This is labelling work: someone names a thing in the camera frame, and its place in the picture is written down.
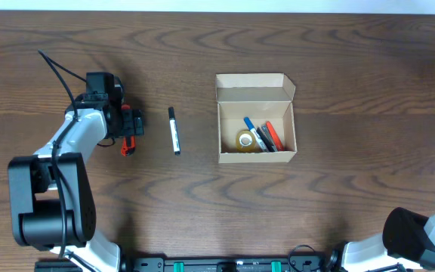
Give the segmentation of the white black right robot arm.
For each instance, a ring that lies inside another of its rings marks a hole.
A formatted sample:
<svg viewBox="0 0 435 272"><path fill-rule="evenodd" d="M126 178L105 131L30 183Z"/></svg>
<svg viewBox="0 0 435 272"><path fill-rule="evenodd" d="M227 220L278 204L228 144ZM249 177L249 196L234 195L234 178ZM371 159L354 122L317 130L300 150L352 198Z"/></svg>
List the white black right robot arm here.
<svg viewBox="0 0 435 272"><path fill-rule="evenodd" d="M380 234L336 249L321 271L435 270L435 214L395 208Z"/></svg>

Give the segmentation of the red utility knife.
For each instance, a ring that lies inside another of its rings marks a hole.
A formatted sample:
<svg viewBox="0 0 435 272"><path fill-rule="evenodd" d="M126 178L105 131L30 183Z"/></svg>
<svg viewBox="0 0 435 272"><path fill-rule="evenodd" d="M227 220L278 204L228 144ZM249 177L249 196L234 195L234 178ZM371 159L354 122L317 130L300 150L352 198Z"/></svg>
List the red utility knife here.
<svg viewBox="0 0 435 272"><path fill-rule="evenodd" d="M123 109L131 109L131 107L128 104L123 104L122 105L122 110ZM134 135L130 136L130 137L123 137L121 154L123 156L130 156L130 155L132 155L134 153L134 151L135 151L135 138L134 138Z"/></svg>

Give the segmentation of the blue capped white marker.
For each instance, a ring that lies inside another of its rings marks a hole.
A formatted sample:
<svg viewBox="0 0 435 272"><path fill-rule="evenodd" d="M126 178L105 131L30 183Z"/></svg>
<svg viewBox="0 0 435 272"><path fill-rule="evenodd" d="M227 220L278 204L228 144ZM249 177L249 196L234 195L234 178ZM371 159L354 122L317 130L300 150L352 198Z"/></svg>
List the blue capped white marker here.
<svg viewBox="0 0 435 272"><path fill-rule="evenodd" d="M251 122L250 118L245 117L244 119L245 124L248 127L248 130L255 136L256 142L258 146L261 148L263 152L269 152L269 149L267 148L266 144L263 142L261 136L258 134L258 131L254 127L253 123Z"/></svg>

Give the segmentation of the red black stapler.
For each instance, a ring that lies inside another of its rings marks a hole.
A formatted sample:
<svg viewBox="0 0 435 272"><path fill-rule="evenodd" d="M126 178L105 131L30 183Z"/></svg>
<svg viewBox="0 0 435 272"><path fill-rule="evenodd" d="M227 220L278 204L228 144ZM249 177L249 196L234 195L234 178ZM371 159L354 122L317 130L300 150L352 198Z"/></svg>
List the red black stapler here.
<svg viewBox="0 0 435 272"><path fill-rule="evenodd" d="M266 121L261 127L259 127L258 134L261 136L270 152L281 152L285 150L281 139L271 122Z"/></svg>

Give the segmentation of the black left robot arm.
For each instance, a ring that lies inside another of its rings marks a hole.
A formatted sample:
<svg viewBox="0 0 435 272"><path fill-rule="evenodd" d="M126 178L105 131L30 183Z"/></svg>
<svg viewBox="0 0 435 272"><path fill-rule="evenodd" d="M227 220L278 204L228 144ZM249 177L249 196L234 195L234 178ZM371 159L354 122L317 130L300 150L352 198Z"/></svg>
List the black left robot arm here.
<svg viewBox="0 0 435 272"><path fill-rule="evenodd" d="M79 97L55 136L31 156L8 164L11 228L20 246L49 251L83 271L131 271L122 247L97 230L97 213L85 163L104 139L122 138L135 150L143 117L121 99Z"/></svg>

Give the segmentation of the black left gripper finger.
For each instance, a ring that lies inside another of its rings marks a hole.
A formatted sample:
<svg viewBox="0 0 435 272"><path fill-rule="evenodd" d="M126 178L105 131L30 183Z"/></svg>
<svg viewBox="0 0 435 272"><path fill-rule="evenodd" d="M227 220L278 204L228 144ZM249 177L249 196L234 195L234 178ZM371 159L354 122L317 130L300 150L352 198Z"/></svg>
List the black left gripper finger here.
<svg viewBox="0 0 435 272"><path fill-rule="evenodd" d="M134 135L135 136L144 135L143 115L141 110L133 110L133 116L134 116Z"/></svg>
<svg viewBox="0 0 435 272"><path fill-rule="evenodd" d="M123 137L134 135L134 113L132 109L122 110L122 133Z"/></svg>

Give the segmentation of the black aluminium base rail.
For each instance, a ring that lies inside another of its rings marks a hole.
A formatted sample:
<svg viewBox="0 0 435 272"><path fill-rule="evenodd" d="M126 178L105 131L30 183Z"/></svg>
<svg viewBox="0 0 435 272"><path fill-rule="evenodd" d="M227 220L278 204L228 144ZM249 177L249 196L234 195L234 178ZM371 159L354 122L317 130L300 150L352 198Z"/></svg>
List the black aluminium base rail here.
<svg viewBox="0 0 435 272"><path fill-rule="evenodd" d="M124 262L121 271L131 272L255 272L255 271L339 271L327 267L321 254L290 258L136 258Z"/></svg>

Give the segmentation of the black capped white marker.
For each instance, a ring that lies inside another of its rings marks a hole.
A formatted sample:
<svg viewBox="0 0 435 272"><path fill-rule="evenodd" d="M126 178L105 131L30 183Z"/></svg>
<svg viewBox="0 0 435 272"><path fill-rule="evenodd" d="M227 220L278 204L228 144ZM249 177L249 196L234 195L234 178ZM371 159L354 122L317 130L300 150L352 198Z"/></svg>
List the black capped white marker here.
<svg viewBox="0 0 435 272"><path fill-rule="evenodd" d="M169 125L171 129L173 151L176 156L179 156L181 153L180 140L178 136L177 121L175 119L175 113L173 107L168 108L168 115L169 115Z"/></svg>

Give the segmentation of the yellow tape roll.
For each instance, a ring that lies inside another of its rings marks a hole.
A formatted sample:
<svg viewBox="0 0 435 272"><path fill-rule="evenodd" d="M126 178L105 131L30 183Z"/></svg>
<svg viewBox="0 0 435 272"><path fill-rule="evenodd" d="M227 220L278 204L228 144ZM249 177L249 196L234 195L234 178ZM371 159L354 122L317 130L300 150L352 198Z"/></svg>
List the yellow tape roll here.
<svg viewBox="0 0 435 272"><path fill-rule="evenodd" d="M242 130L236 135L236 149L240 153L261 152L255 136L249 130Z"/></svg>

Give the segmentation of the cardboard box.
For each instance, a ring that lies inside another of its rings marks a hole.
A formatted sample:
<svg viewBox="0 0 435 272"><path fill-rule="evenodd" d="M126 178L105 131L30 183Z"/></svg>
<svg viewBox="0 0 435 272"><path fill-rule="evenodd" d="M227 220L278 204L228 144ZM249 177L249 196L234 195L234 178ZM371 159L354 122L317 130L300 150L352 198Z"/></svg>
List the cardboard box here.
<svg viewBox="0 0 435 272"><path fill-rule="evenodd" d="M296 86L284 73L217 74L215 78L219 163L289 162L297 153L292 101ZM271 122L285 148L281 152L240 153L236 135Z"/></svg>

